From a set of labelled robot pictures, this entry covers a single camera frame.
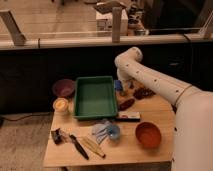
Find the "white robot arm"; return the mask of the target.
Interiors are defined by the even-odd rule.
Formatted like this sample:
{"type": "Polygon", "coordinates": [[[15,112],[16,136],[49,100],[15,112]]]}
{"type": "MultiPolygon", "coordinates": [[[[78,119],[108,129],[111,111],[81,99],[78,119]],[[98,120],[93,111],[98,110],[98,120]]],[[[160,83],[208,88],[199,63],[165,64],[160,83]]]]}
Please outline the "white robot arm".
{"type": "Polygon", "coordinates": [[[141,64],[142,51],[131,47],[114,62],[122,84],[132,78],[176,107],[171,171],[213,171],[213,92],[141,64]]]}

